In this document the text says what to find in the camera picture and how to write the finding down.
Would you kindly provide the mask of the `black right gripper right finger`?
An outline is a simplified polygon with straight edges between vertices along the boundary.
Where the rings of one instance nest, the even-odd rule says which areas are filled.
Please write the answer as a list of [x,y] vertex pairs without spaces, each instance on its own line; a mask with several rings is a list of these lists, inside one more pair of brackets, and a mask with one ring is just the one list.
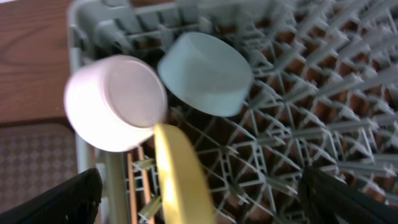
[[397,210],[314,167],[304,168],[298,197],[310,223],[397,223]]

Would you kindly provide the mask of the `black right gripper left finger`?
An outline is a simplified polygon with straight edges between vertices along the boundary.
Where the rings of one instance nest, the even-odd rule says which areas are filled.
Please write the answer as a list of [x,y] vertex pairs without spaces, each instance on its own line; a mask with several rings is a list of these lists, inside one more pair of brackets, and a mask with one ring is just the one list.
[[94,224],[103,183],[90,168],[1,214],[1,224]]

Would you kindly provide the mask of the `pink white bowl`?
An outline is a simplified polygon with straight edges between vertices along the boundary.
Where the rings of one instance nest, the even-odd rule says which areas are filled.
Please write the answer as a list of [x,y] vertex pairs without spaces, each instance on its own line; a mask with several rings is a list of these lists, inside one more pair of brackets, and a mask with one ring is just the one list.
[[166,90],[144,61],[114,55],[79,68],[64,91],[67,118],[92,146],[126,152],[149,139],[167,111]]

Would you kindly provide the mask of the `yellow round plate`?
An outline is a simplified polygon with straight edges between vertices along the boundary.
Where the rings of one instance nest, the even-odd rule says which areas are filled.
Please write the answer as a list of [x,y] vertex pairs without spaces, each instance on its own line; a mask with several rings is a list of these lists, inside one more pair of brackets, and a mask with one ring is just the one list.
[[208,183],[189,138],[176,126],[157,124],[154,141],[165,222],[215,224]]

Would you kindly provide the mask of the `light blue bowl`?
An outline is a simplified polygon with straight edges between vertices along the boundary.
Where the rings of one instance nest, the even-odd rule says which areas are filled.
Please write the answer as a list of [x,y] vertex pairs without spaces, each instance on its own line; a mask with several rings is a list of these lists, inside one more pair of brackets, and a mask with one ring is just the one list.
[[232,46],[208,34],[182,34],[158,63],[164,85],[179,100],[213,116],[238,114],[254,76]]

